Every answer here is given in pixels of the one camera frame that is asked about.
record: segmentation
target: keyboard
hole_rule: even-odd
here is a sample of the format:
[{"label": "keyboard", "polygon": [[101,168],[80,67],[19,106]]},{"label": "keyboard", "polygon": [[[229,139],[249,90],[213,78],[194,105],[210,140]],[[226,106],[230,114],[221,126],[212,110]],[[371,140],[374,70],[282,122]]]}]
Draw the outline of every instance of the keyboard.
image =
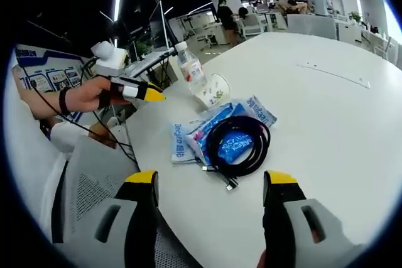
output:
[{"label": "keyboard", "polygon": [[174,48],[169,48],[167,51],[153,51],[151,53],[148,53],[145,57],[144,60],[142,61],[137,61],[131,64],[126,68],[126,71],[124,72],[124,76],[130,77],[130,78],[135,78],[141,73],[143,73],[145,70],[147,70],[149,67],[153,66],[155,63],[158,63],[158,61],[161,60],[161,56],[163,56],[165,53],[173,53]]}]

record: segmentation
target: water bottle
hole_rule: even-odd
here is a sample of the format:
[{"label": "water bottle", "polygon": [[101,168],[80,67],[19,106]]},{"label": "water bottle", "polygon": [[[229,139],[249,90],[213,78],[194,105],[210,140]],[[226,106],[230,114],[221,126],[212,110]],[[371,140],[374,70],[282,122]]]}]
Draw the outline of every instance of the water bottle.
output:
[{"label": "water bottle", "polygon": [[176,44],[175,48],[178,52],[178,64],[184,79],[191,92],[196,94],[207,84],[207,78],[202,70],[200,60],[188,50],[186,42]]}]

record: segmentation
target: round table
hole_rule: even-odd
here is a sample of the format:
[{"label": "round table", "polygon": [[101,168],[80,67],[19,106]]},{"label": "round table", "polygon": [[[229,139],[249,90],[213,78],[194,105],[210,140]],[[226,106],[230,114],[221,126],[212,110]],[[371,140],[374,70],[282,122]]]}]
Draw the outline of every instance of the round table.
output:
[{"label": "round table", "polygon": [[204,69],[223,75],[232,97],[255,95],[278,118],[263,167],[238,188],[227,191],[196,164],[170,162],[171,124],[197,116],[183,80],[165,91],[165,102],[146,104],[127,121],[140,168],[159,172],[163,216],[202,266],[256,267],[265,248],[267,169],[295,177],[353,243],[378,235],[401,192],[401,70],[353,45],[289,33],[259,35]]}]

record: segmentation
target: black wristband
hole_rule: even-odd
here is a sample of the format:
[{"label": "black wristband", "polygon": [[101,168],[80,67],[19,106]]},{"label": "black wristband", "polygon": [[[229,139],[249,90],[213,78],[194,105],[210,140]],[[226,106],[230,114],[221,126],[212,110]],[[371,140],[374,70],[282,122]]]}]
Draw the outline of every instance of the black wristband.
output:
[{"label": "black wristband", "polygon": [[65,94],[70,89],[70,87],[66,87],[60,91],[58,96],[58,104],[60,106],[60,110],[62,111],[63,115],[69,115],[71,112],[67,109],[67,105],[65,103]]}]

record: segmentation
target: paper cup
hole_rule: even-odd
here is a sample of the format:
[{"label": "paper cup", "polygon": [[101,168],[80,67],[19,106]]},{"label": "paper cup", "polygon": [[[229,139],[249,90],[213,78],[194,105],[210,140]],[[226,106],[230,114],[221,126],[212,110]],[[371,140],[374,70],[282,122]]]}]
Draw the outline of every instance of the paper cup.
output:
[{"label": "paper cup", "polygon": [[194,97],[202,105],[203,109],[210,109],[223,100],[227,100],[230,92],[231,88],[225,78],[214,73],[205,88],[195,94]]}]

